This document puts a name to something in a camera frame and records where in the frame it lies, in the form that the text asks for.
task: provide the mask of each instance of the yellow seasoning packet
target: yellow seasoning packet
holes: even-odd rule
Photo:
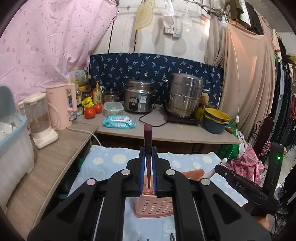
[[[85,107],[93,107],[94,104],[91,100],[91,97],[87,97],[85,98],[83,101],[82,101],[82,106],[85,108]]]

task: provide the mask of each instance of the navy blue fabric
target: navy blue fabric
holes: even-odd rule
[[[210,105],[217,105],[222,88],[223,69],[193,60],[145,53],[109,53],[91,55],[90,74],[93,83],[121,92],[129,79],[148,80],[155,84],[157,102],[165,101],[168,84],[162,79],[170,78],[171,73],[188,73],[204,80]]]

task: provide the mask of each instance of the wooden table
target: wooden table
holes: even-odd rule
[[[102,125],[105,116],[96,114],[95,118],[85,119],[83,115],[77,117],[77,122],[99,125],[97,133],[144,139],[144,124],[138,121],[141,114],[131,114],[126,111],[123,115],[135,118],[136,126],[131,129],[107,128]],[[166,121],[166,115],[162,106],[157,105],[154,110],[143,117],[142,121],[154,126],[160,125]],[[153,129],[153,140],[167,142],[185,142],[185,143],[203,143],[203,144],[240,144],[241,142],[234,136],[224,131],[221,134],[212,134],[201,126],[183,125],[176,123],[166,123],[161,127]]]
[[[74,121],[70,128],[94,133],[98,126]],[[67,129],[57,133],[56,142],[37,150],[34,169],[21,180],[7,203],[6,216],[25,240],[39,223],[55,189],[91,136]]]

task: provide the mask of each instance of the pink electric kettle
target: pink electric kettle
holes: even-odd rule
[[[69,106],[68,90],[71,91],[73,107]],[[63,130],[71,126],[71,111],[77,111],[75,84],[51,85],[47,87],[46,93],[48,103],[50,103],[49,114],[52,127],[55,130]]]

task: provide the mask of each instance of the floor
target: floor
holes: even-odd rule
[[[296,148],[288,151],[288,153],[284,155],[284,159],[281,166],[281,173],[280,173],[279,181],[276,188],[278,188],[280,185],[283,184],[286,176],[289,174],[291,168],[294,167],[295,164],[296,164]],[[261,175],[261,186],[264,183],[265,176],[266,176],[266,171]],[[269,221],[269,231],[274,232],[275,231],[274,217],[268,215],[267,218]]]

